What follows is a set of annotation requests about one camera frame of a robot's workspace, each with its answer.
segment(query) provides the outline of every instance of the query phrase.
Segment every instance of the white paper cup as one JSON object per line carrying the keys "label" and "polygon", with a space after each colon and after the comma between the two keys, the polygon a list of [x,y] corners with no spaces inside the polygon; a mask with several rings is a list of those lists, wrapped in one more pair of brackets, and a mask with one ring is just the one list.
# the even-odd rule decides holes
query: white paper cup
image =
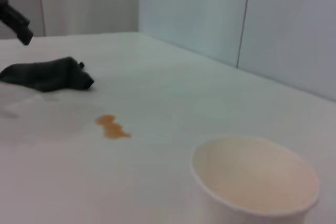
{"label": "white paper cup", "polygon": [[197,224],[303,224],[319,198],[316,172],[294,152],[254,137],[225,137],[199,145]]}

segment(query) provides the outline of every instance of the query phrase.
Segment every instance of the cup rim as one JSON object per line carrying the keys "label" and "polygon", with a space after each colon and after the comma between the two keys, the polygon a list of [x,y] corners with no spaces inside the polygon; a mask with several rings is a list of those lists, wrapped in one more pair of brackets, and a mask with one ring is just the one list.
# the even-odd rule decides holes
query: cup rim
{"label": "cup rim", "polygon": [[[299,158],[307,167],[311,168],[311,170],[313,171],[313,173],[314,173],[314,175],[317,179],[318,188],[317,188],[317,193],[316,193],[315,199],[311,203],[307,204],[305,207],[302,207],[301,209],[266,213],[266,212],[262,212],[262,211],[253,210],[253,209],[250,209],[250,208],[247,208],[247,207],[238,206],[238,205],[233,204],[233,203],[229,202],[228,200],[225,200],[224,198],[216,195],[210,188],[208,188],[204,184],[204,182],[202,181],[202,179],[200,178],[200,176],[196,172],[195,167],[194,167],[193,159],[194,159],[195,153],[198,150],[198,148],[200,148],[204,144],[209,143],[209,142],[218,141],[218,140],[229,139],[229,138],[249,139],[249,140],[253,140],[253,141],[268,143],[268,144],[273,145],[276,148],[281,148],[284,151],[287,151],[287,152],[291,153],[292,155],[296,156],[297,158]],[[288,148],[286,148],[282,145],[274,143],[273,141],[270,141],[270,140],[267,140],[267,139],[261,138],[261,137],[245,136],[245,135],[225,135],[225,136],[222,136],[222,137],[213,138],[213,139],[207,140],[205,142],[199,143],[194,147],[194,149],[192,151],[191,158],[190,158],[190,167],[191,167],[192,176],[196,180],[198,186],[200,186],[201,190],[203,190],[213,200],[215,200],[216,202],[228,207],[229,209],[232,209],[234,211],[240,211],[244,214],[252,215],[252,216],[255,216],[255,217],[290,218],[290,217],[297,216],[297,215],[303,215],[303,214],[308,213],[312,208],[314,208],[317,205],[317,203],[319,202],[319,199],[320,199],[320,180],[319,180],[319,176],[317,175],[315,169],[313,169],[313,167],[311,165],[309,165],[299,154],[295,153],[294,151],[292,151],[292,150],[290,150],[290,149],[288,149]]]}

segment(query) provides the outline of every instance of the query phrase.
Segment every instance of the black cloth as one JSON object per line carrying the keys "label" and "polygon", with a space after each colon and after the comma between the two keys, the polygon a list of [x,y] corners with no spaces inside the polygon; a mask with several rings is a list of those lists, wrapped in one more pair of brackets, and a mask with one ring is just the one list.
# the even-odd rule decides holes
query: black cloth
{"label": "black cloth", "polygon": [[84,64],[74,58],[13,64],[0,73],[0,81],[17,84],[41,92],[59,89],[87,90],[94,80],[83,71]]}

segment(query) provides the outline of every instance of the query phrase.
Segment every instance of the table surface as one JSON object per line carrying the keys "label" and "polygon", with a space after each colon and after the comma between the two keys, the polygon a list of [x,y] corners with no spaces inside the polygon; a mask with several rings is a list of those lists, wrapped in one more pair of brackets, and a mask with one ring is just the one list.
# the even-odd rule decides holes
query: table surface
{"label": "table surface", "polygon": [[[1,63],[73,56],[87,92],[0,84],[3,224],[192,223],[188,159],[222,135],[269,138],[311,163],[336,219],[336,104],[138,33],[0,41]],[[103,137],[113,114],[131,138]]]}

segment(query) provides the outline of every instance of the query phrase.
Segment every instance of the brown liquid stain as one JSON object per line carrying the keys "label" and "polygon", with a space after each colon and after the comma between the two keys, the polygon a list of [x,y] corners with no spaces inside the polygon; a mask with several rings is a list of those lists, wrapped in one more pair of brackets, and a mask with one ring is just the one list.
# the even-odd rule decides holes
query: brown liquid stain
{"label": "brown liquid stain", "polygon": [[122,126],[114,123],[116,117],[114,115],[102,115],[96,119],[96,123],[104,129],[104,137],[109,139],[119,139],[122,137],[131,137],[131,134],[125,133]]}

